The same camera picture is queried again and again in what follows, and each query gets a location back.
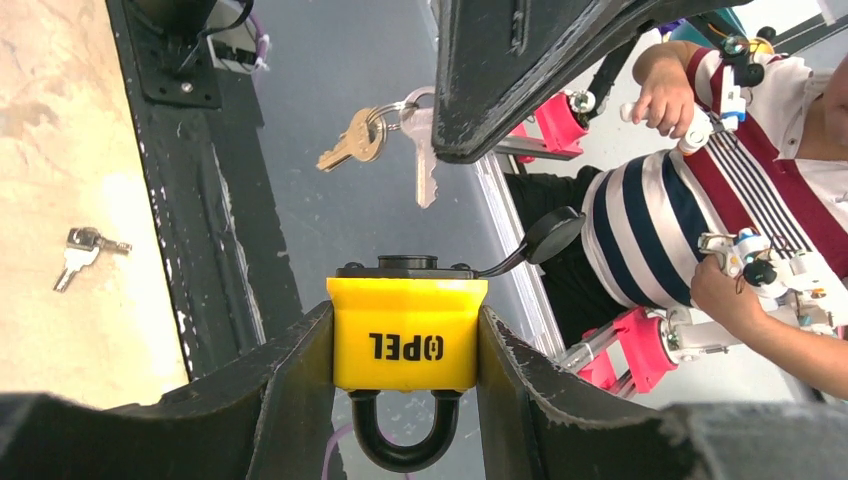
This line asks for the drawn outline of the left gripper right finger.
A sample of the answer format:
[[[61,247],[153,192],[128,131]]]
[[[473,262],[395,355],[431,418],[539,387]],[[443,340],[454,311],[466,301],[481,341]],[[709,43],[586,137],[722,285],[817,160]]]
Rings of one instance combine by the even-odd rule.
[[[489,479],[659,479],[655,414],[566,372],[489,306],[478,328],[478,410]]]

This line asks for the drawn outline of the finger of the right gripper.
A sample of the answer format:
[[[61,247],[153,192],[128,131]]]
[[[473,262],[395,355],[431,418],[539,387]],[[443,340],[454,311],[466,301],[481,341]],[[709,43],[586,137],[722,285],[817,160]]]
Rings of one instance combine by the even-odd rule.
[[[581,72],[614,49],[675,20],[707,21],[731,1],[440,1],[432,145],[471,164]]]

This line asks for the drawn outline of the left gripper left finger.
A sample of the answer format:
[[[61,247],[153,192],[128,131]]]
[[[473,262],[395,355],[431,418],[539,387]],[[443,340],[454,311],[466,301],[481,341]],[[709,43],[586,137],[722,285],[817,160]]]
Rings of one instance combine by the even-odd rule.
[[[113,408],[143,479],[315,479],[328,436],[333,310],[324,301],[280,336],[152,405]]]

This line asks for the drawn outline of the black headed key bunch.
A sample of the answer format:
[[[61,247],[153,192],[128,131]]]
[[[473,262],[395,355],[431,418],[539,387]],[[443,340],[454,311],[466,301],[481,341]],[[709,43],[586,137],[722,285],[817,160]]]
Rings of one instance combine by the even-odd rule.
[[[316,168],[330,172],[349,159],[367,163],[378,159],[395,138],[408,145],[408,170],[414,174],[415,200],[422,209],[437,198],[434,170],[438,163],[432,140],[435,88],[425,86],[404,99],[358,110],[336,144],[323,152]]]

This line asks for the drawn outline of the small yellow padlock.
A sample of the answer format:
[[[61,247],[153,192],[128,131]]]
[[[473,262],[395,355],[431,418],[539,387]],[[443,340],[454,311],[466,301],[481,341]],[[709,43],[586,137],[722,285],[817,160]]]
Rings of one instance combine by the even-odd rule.
[[[555,209],[531,226],[515,251],[484,270],[464,263],[441,268],[433,255],[382,255],[375,267],[351,262],[327,278],[333,383],[348,393],[352,429],[374,464],[409,475],[446,453],[460,399],[477,383],[479,311],[489,279],[551,259],[584,223],[584,214],[569,206]],[[377,416],[383,391],[431,393],[434,419],[423,440],[397,445],[385,437]]]

